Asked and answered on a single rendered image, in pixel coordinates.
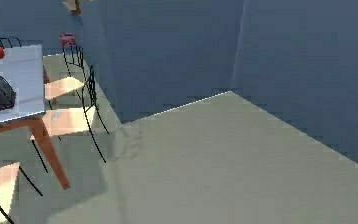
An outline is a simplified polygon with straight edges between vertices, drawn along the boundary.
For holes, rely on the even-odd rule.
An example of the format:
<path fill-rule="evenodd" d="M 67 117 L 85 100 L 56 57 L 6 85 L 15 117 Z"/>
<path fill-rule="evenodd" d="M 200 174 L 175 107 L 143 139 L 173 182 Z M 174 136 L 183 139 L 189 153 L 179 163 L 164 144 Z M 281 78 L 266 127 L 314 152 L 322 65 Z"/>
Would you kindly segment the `white table with wooden legs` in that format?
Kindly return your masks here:
<path fill-rule="evenodd" d="M 42 120 L 44 105 L 43 53 L 41 45 L 5 49 L 0 59 L 0 75 L 15 89 L 12 109 L 0 111 L 0 133 L 28 127 L 57 177 L 61 187 L 70 187 L 59 157 Z"/>

